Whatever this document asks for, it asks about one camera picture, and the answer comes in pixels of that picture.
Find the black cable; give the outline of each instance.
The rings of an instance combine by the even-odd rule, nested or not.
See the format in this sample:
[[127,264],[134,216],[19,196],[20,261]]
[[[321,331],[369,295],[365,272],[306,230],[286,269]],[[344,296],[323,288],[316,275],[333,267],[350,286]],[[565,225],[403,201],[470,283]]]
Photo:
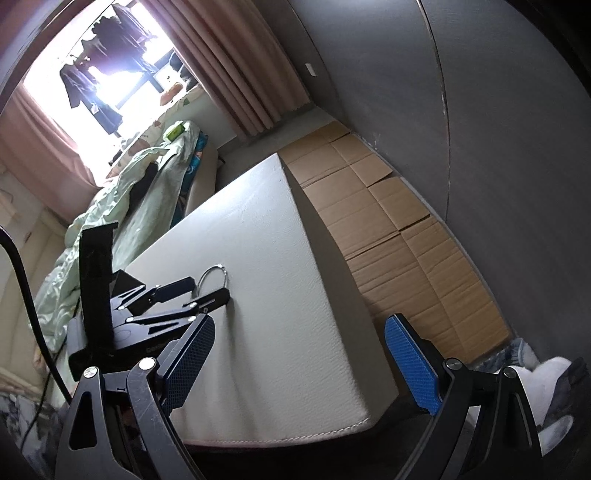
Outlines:
[[[57,360],[57,357],[60,356],[60,353],[64,349],[65,344],[66,344],[66,340],[64,340],[62,342],[60,349],[57,351],[57,353],[54,357],[55,360]],[[39,406],[37,407],[35,414],[33,415],[33,419],[31,420],[31,423],[27,427],[27,431],[25,432],[25,435],[22,436],[21,448],[20,448],[21,453],[22,453],[22,448],[25,446],[25,442],[27,441],[27,437],[29,436],[29,433],[31,433],[31,430],[33,429],[33,425],[35,425],[35,422],[39,418],[41,410],[43,409],[43,404],[45,403],[45,395],[47,394],[47,387],[49,387],[49,380],[51,380],[51,375],[47,375],[47,378],[45,379],[45,384],[43,385],[43,392],[41,393],[41,400],[39,400]]]
[[64,383],[60,373],[57,371],[56,363],[53,361],[53,358],[49,353],[49,349],[47,348],[47,344],[45,343],[45,339],[43,338],[43,332],[41,331],[41,325],[39,324],[39,318],[37,317],[37,311],[35,310],[35,304],[33,302],[31,289],[29,288],[29,282],[27,280],[27,273],[25,272],[25,267],[22,264],[21,256],[18,253],[18,248],[12,241],[12,238],[8,232],[2,226],[0,226],[0,245],[2,245],[4,250],[6,250],[8,258],[10,258],[10,262],[14,268],[14,273],[17,276],[18,286],[21,289],[22,300],[25,304],[25,310],[27,311],[29,322],[31,323],[31,329],[33,330],[33,335],[35,336],[37,345],[41,350],[41,354],[45,359],[45,363],[49,368],[51,376],[56,381],[61,394],[64,395],[66,402],[70,404],[72,402],[72,396],[66,388],[66,384]]

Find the wall socket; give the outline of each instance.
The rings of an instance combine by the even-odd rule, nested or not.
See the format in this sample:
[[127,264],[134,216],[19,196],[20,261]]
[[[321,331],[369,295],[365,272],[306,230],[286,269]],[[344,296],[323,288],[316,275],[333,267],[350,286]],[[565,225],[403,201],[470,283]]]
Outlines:
[[306,63],[306,68],[308,69],[308,73],[310,75],[312,75],[313,77],[317,77],[318,75],[316,75],[316,71],[314,70],[314,67],[312,66],[311,63]]

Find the blue gripper pad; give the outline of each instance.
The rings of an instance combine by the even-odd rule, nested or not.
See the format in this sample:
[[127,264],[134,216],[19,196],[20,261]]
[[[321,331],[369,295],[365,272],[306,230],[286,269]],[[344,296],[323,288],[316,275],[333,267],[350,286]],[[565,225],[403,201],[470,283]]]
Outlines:
[[417,405],[435,416],[441,407],[435,372],[396,316],[386,320],[386,345],[402,372]]
[[183,406],[212,349],[216,337],[213,319],[207,317],[203,324],[192,333],[192,338],[187,342],[183,342],[184,338],[181,338],[170,354],[177,355],[177,357],[163,378],[164,400],[161,402],[161,407],[167,416],[173,409]]

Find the metal screw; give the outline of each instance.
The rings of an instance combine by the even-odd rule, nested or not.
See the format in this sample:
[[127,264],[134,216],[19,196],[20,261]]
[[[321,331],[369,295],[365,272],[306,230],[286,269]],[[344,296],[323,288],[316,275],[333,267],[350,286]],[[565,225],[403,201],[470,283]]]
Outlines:
[[459,370],[461,369],[464,364],[460,362],[457,358],[448,358],[445,362],[449,370]]
[[151,368],[154,368],[154,365],[156,365],[156,359],[152,358],[151,356],[147,356],[145,358],[142,358],[139,361],[139,367],[142,370],[150,370]]
[[88,367],[86,370],[84,370],[82,375],[84,375],[84,378],[92,378],[98,373],[98,371],[99,369],[96,367]]
[[503,374],[507,377],[507,378],[515,378],[517,376],[517,372],[515,371],[515,369],[511,368],[511,367],[506,367],[503,369]]

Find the hanging clothes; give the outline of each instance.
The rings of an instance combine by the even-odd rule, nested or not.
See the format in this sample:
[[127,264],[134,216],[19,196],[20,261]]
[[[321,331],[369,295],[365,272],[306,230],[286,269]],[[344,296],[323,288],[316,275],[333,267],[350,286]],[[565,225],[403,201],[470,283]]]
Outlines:
[[89,64],[105,75],[117,72],[148,72],[158,70],[143,58],[146,52],[143,36],[138,37],[135,25],[123,24],[117,17],[101,17],[92,27],[96,35],[83,40],[82,46]]
[[60,70],[60,77],[66,87],[71,108],[84,104],[109,135],[119,128],[123,117],[97,97],[98,81],[84,67],[64,65]]
[[139,23],[139,20],[135,18],[135,15],[131,12],[130,8],[119,4],[112,4],[111,6],[113,7],[113,10],[115,10],[115,14],[119,18],[124,29],[133,36],[137,43],[141,44],[142,42],[156,38],[156,35],[152,35],[149,30]]

